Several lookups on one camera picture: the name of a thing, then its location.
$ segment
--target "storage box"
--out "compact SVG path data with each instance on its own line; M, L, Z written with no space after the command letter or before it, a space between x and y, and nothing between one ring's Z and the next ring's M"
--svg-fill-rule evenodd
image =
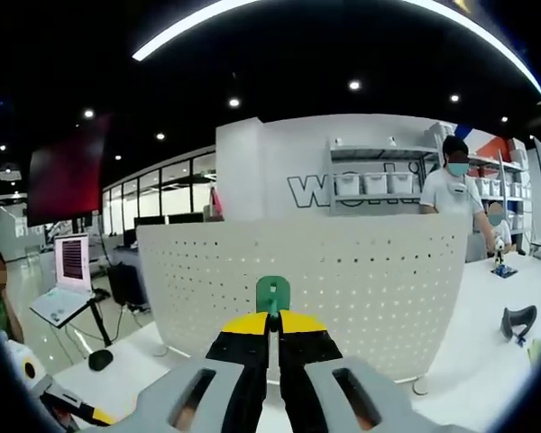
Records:
M477 178L475 182L480 196L489 196L491 194L491 179Z
M491 195L494 197L501 195L501 181L499 179L491 179Z
M395 172L387 173L390 194L412 194L413 173Z
M522 170L527 170L529 168L527 162L527 151L525 149L516 149L510 152L511 160L517 163Z
M365 194L387 194L387 173L365 173L362 175Z
M337 196L358 196L361 194L361 181L358 174L335 175Z
M511 184L511 196L516 198L523 197L523 185L519 182L513 182Z
M522 215L515 215L515 219L513 221L513 230L523 230L523 216Z
M505 189L504 197L511 197L511 183L508 180L501 182L501 193L503 192L503 188Z

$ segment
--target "man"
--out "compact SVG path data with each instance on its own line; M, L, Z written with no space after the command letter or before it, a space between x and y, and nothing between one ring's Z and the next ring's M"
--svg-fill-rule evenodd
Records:
M448 135L443 142L445 165L441 170L430 173L425 180L420 204L424 214L465 214L468 218L468 233L472 233L475 219L481 230L487 251L495 250L492 227L485 215L481 197L474 178L466 176L469 170L469 148L458 137Z

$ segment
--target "white perforated partition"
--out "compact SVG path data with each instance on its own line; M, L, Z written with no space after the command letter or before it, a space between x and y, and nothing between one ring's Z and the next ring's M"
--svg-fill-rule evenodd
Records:
M142 269L166 345L203 356L281 275L290 309L316 315L344 355L399 381L435 357L463 273L465 223L447 215L139 226ZM276 356L268 379L279 379Z

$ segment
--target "white t-shirt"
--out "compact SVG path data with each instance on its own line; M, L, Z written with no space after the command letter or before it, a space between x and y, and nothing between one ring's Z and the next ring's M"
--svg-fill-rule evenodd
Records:
M467 191L461 194L449 190L449 183L464 183ZM434 207L440 214L465 214L468 216L469 233L472 233L473 215L484 212L475 179L470 176L453 176L446 169L433 171L426 177L421 205Z
M511 244L511 229L509 223L506 220L501 221L496 227L493 227L493 237L497 240L500 237L505 245Z

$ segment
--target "white desk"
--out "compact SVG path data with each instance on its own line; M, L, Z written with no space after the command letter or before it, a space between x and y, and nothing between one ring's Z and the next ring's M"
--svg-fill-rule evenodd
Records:
M413 407L441 424L485 431L513 401L530 374L527 347L541 338L541 262L517 254L506 263L519 270L509 279L491 274L492 260L465 265L454 315L428 374L429 394L417 397L406 388ZM537 320L525 347L507 343L499 331L503 309L537 306ZM115 360L100 373L82 362L55 376L61 386L89 404L121 419L135 407L135 397L186 358L164 354L156 325L135 332L110 347ZM291 431L278 387L270 386L258 432Z

